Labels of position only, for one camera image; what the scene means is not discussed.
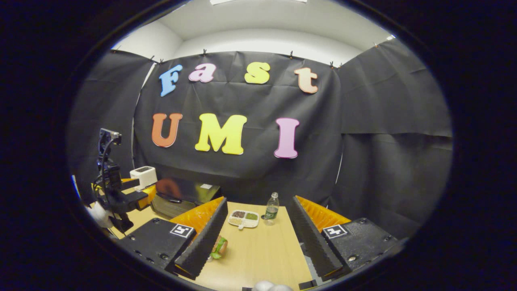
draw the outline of plastic water bottle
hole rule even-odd
[[[280,202],[278,201],[278,193],[273,192],[271,194],[271,198],[267,202],[266,215],[264,216],[265,223],[267,225],[275,224],[274,219],[277,217],[279,206]]]

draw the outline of wooden table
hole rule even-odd
[[[236,209],[262,215],[266,206],[228,202],[228,217]],[[299,283],[313,279],[285,207],[272,226],[260,219],[257,227],[238,230],[228,217],[220,232],[228,240],[225,256],[207,262],[195,281],[181,278],[221,291],[242,291],[261,280],[300,290]]]

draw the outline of orange letter u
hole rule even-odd
[[[181,113],[172,113],[169,115],[171,119],[171,129],[169,130],[169,136],[163,138],[161,135],[163,121],[167,118],[165,113],[156,113],[153,115],[153,131],[151,136],[155,145],[163,148],[168,148],[176,141],[176,134],[178,132],[178,122],[183,115]]]

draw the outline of green sauce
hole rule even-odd
[[[258,216],[253,213],[246,213],[246,219],[257,220]]]

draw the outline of white ceiling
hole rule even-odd
[[[212,5],[192,0],[159,22],[183,40],[220,31],[275,28],[328,37],[359,50],[386,40],[390,33],[331,0],[235,0]]]

